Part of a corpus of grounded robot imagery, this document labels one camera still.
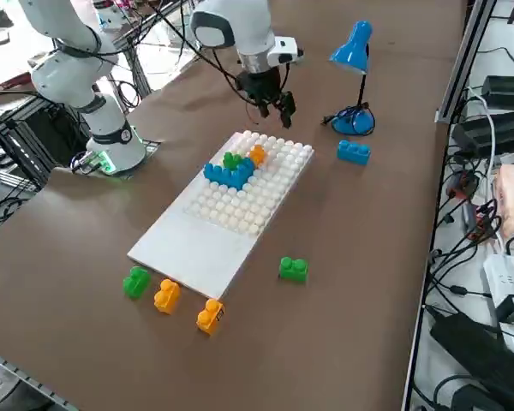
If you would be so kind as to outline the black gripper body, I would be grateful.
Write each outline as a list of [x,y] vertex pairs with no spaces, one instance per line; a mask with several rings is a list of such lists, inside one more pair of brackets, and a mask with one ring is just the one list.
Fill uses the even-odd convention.
[[272,104],[281,94],[281,77],[277,67],[261,73],[242,71],[236,76],[236,85],[257,106]]

